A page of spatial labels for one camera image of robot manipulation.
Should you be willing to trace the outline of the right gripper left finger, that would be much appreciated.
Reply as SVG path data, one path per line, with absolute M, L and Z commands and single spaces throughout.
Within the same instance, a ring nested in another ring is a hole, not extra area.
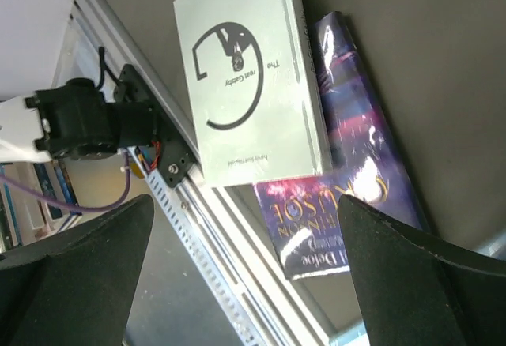
M 3 345 L 120 345 L 153 226 L 139 195 L 1 255 Z

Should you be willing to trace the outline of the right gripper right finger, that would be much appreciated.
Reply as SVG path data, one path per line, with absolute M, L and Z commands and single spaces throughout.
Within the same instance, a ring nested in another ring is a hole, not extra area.
M 505 263 L 349 195 L 338 219 L 372 345 L 503 345 Z

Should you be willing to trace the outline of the pale green Gatsby book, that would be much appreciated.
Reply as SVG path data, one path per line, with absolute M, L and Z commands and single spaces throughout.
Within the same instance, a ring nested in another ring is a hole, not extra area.
M 206 183 L 329 171 L 302 0 L 175 0 L 174 10 Z

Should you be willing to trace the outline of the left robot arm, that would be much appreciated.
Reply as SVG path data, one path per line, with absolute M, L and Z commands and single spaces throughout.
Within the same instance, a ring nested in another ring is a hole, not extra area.
M 157 114 L 146 102 L 108 102 L 88 78 L 1 103 L 1 161 L 99 160 L 155 141 Z

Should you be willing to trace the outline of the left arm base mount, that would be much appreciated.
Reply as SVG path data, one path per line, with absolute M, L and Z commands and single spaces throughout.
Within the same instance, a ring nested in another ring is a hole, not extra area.
M 156 169 L 168 187 L 176 187 L 194 164 L 194 153 L 133 65 L 123 66 L 113 97 L 121 118 L 119 144 L 155 147 Z

